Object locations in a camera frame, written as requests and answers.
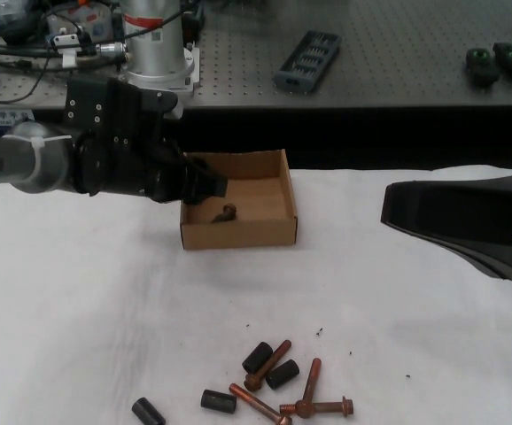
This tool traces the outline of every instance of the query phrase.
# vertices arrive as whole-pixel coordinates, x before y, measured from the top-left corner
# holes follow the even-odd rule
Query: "black cylindrical spacer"
[[[222,392],[205,390],[201,397],[201,407],[217,412],[233,414],[237,409],[237,398]]]
[[[291,381],[297,375],[299,375],[298,364],[293,360],[288,360],[271,371],[266,376],[266,382],[272,390],[275,390]]]
[[[144,425],[166,425],[164,417],[151,405],[146,397],[142,397],[134,403],[132,412]]]
[[[242,362],[242,367],[249,374],[255,374],[272,357],[273,353],[274,350],[268,344],[259,343],[250,356]]]

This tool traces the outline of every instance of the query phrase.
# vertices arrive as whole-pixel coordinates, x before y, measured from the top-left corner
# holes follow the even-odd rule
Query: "copper bolt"
[[[354,405],[351,399],[343,398],[343,402],[314,403],[316,413],[342,413],[344,417],[354,413]]]
[[[262,366],[258,372],[255,374],[246,375],[244,380],[244,386],[246,389],[248,391],[255,392],[262,388],[262,380],[264,379],[264,376],[266,376],[268,372],[272,370],[272,367],[274,367],[274,365],[280,361],[280,359],[285,355],[286,352],[288,352],[290,348],[291,341],[286,339],[279,347],[277,347],[277,350],[274,351],[272,357],[270,357],[268,361],[264,363],[264,366]]]
[[[217,215],[212,223],[224,223],[225,221],[232,221],[237,218],[237,208],[234,204],[226,204],[222,207],[222,213]]]
[[[354,413],[354,405],[351,399],[343,398],[343,402],[313,403],[315,413],[342,413],[344,417]],[[280,405],[281,414],[297,413],[296,405]]]
[[[254,397],[251,393],[249,393],[246,390],[243,390],[235,383],[230,384],[229,391],[232,392],[241,400],[248,403],[253,409],[257,410],[258,412],[266,416],[268,419],[273,421],[275,425],[291,425],[291,418],[289,416],[278,413],[273,408],[264,404],[262,401]]]
[[[309,369],[309,377],[307,378],[306,389],[303,391],[303,398],[296,402],[295,413],[303,419],[308,419],[315,414],[313,404],[313,395],[315,387],[319,380],[319,372],[321,371],[321,359],[313,359],[311,368]]]

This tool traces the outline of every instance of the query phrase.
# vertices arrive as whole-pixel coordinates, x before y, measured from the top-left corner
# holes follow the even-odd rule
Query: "silver cylinder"
[[[124,32],[131,35],[179,12],[179,0],[122,0]],[[187,73],[181,17],[161,29],[127,41],[128,72],[145,79],[173,80]]]

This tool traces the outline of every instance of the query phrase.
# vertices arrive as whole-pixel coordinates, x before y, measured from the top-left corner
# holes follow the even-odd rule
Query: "open cardboard box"
[[[201,205],[182,204],[183,248],[206,250],[293,245],[298,214],[285,151],[190,153],[229,178],[226,197]],[[225,204],[237,207],[237,219],[211,223]]]

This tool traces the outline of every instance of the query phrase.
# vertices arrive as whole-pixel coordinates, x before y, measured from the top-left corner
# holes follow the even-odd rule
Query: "black cover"
[[[472,182],[400,182],[386,188],[382,222],[512,280],[512,176]]]

